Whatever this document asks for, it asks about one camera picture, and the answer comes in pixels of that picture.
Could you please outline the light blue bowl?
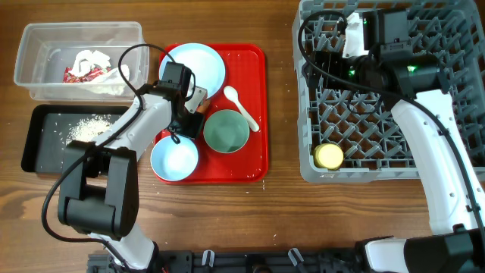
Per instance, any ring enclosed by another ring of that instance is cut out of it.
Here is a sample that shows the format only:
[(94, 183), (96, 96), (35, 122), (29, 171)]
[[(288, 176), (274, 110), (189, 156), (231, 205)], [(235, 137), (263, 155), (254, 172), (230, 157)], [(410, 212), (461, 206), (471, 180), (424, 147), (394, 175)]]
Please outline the light blue bowl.
[(150, 156), (154, 173), (169, 182), (188, 178), (199, 163), (195, 143), (183, 136), (179, 140), (179, 143), (175, 143), (170, 136), (164, 137), (155, 144)]

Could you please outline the green bowl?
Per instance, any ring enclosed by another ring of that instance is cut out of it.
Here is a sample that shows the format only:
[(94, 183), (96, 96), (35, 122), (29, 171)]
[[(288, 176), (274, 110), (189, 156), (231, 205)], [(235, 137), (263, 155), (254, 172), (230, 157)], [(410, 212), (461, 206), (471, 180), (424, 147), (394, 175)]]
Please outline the green bowl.
[(215, 152), (230, 154), (239, 151), (249, 140), (246, 119), (237, 111), (226, 109), (210, 115), (203, 128), (207, 145)]

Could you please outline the white plastic spoon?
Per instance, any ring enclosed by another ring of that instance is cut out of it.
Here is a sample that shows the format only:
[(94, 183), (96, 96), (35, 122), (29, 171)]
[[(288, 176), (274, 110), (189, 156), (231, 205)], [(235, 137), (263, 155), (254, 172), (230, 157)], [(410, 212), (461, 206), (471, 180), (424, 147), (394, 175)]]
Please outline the white plastic spoon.
[(225, 86), (223, 89), (223, 93), (225, 97), (231, 101), (239, 110), (240, 114), (246, 119), (248, 122), (249, 128), (253, 132), (258, 132), (260, 131), (260, 127), (258, 123), (255, 121), (255, 119), (246, 111), (246, 109), (243, 107), (242, 103), (239, 101), (239, 94), (236, 91), (235, 88), (232, 86)]

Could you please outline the light blue plate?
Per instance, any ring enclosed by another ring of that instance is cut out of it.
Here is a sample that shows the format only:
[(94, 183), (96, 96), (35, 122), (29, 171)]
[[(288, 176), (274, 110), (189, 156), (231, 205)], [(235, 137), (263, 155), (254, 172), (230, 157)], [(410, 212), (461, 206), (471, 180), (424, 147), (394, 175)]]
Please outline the light blue plate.
[(184, 64), (196, 76), (196, 86), (207, 90), (207, 98), (223, 86), (226, 68), (222, 57), (208, 45), (186, 43), (168, 50), (175, 62)]

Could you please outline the yellow plastic cup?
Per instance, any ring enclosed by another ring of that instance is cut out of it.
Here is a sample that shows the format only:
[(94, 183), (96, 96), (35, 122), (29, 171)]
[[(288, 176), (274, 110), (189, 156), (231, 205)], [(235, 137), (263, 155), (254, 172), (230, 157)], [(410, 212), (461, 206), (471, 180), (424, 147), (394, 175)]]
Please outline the yellow plastic cup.
[(335, 170), (340, 167), (343, 160), (343, 151), (336, 144), (324, 143), (314, 149), (314, 163), (319, 168)]

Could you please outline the white rice pile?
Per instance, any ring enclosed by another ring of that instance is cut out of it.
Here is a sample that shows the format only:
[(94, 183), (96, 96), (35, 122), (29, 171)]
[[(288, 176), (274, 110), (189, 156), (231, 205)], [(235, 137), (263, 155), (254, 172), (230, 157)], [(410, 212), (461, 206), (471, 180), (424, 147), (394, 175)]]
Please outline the white rice pile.
[(66, 136), (66, 144), (73, 140), (89, 142), (104, 133), (113, 122), (110, 115), (91, 115), (78, 121)]

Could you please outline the red snack wrapper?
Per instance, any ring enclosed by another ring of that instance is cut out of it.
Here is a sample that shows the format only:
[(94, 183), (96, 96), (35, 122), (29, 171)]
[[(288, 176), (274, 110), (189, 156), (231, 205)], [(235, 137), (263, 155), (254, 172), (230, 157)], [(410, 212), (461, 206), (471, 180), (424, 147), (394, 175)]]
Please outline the red snack wrapper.
[(90, 82), (101, 75), (107, 74), (110, 71), (111, 71), (110, 67), (107, 67), (107, 68), (94, 67), (87, 74), (83, 76), (75, 76), (74, 74), (71, 73), (71, 68), (66, 67), (64, 71), (64, 76), (63, 76), (63, 83)]

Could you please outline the orange carrot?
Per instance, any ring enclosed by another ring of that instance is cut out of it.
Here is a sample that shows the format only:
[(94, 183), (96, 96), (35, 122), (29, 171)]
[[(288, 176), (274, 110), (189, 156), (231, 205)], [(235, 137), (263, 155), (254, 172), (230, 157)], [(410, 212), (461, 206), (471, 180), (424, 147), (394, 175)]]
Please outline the orange carrot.
[(202, 103), (202, 105), (200, 105), (200, 106), (199, 106), (199, 107), (196, 109), (196, 111), (197, 111), (198, 113), (204, 114), (204, 113), (206, 113), (206, 111), (208, 110), (208, 108), (209, 108), (210, 104), (211, 104), (211, 100), (210, 100), (210, 99), (205, 100), (205, 101)]

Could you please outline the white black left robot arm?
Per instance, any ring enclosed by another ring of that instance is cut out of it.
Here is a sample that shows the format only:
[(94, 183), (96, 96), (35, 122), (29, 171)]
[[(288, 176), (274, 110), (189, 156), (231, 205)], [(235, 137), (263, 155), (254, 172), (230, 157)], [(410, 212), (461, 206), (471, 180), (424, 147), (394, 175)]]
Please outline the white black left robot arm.
[(77, 242), (103, 244), (117, 270), (162, 270), (157, 244), (136, 224), (137, 163), (163, 130), (175, 146), (199, 136), (204, 116), (196, 109), (206, 93), (187, 66), (169, 61), (160, 80), (135, 91), (133, 104), (108, 131), (67, 145), (52, 188), (59, 192), (58, 220), (81, 235)]

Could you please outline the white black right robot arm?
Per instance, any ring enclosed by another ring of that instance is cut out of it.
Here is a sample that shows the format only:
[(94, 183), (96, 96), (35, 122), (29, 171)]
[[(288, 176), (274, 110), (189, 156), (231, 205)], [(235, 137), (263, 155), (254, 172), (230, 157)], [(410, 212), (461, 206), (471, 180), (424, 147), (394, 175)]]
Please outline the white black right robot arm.
[(416, 55), (403, 8), (361, 19), (363, 55), (306, 62), (327, 83), (377, 93), (402, 131), (424, 188), (431, 235), (377, 237), (356, 244), (362, 271), (482, 272), (484, 191), (458, 131), (440, 60)]

